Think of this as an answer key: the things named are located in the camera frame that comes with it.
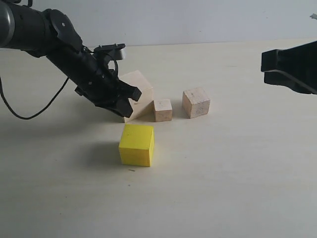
tilted wooden block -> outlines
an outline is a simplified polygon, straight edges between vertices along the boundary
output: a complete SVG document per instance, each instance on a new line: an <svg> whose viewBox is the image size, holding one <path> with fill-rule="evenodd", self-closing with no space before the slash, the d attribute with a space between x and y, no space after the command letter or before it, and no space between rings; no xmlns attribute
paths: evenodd
<svg viewBox="0 0 317 238"><path fill-rule="evenodd" d="M142 95L138 102L129 99L129 102L133 109L133 113L130 118L123 118L124 122L129 122L136 118L144 116L147 113L151 113L153 109L154 90L152 85L143 76L143 74L137 70L121 76L120 80L127 84L130 84L131 86L138 87L142 92Z"/></svg>
<svg viewBox="0 0 317 238"><path fill-rule="evenodd" d="M126 124L122 133L119 152L124 165L150 167L154 152L154 127Z"/></svg>
<svg viewBox="0 0 317 238"><path fill-rule="evenodd" d="M172 120L172 104L169 99L154 100L155 121L169 121Z"/></svg>
<svg viewBox="0 0 317 238"><path fill-rule="evenodd" d="M183 92L183 108L189 118L196 118L208 114L210 102L210 98L202 87Z"/></svg>

unpainted wooden block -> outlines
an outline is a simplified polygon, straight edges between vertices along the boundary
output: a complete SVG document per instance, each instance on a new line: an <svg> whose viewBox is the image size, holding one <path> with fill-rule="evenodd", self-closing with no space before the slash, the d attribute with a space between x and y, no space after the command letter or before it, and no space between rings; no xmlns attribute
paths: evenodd
<svg viewBox="0 0 317 238"><path fill-rule="evenodd" d="M130 118L123 118L124 122L129 122L151 113L153 109L154 89L143 74L137 70L121 76L120 80L129 85L138 87L142 92L138 102L129 99L133 113Z"/></svg>
<svg viewBox="0 0 317 238"><path fill-rule="evenodd" d="M173 110L169 99L154 100L155 121L172 120Z"/></svg>
<svg viewBox="0 0 317 238"><path fill-rule="evenodd" d="M119 152L124 165L150 167L154 153L154 127L126 124Z"/></svg>
<svg viewBox="0 0 317 238"><path fill-rule="evenodd" d="M208 114L210 102L202 87L183 92L183 108L191 119Z"/></svg>

table surface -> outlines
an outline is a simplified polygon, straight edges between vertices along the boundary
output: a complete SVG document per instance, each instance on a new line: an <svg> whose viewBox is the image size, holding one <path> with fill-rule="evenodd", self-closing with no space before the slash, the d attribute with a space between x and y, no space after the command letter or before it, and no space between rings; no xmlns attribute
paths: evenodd
<svg viewBox="0 0 317 238"><path fill-rule="evenodd" d="M0 236L298 238L317 234L317 97L263 83L261 53L314 39L128 47L174 118L155 127L153 166L120 164L124 124L65 90L41 116L0 103ZM46 58L0 52L4 93L39 111L65 76ZM182 92L202 86L206 116Z"/></svg>

yellow block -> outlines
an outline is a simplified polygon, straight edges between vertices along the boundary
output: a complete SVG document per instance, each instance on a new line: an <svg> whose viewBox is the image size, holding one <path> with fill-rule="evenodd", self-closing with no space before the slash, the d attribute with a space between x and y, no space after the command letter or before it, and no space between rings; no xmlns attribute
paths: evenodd
<svg viewBox="0 0 317 238"><path fill-rule="evenodd" d="M154 127L126 124L119 151L122 164L150 167L154 151Z"/></svg>

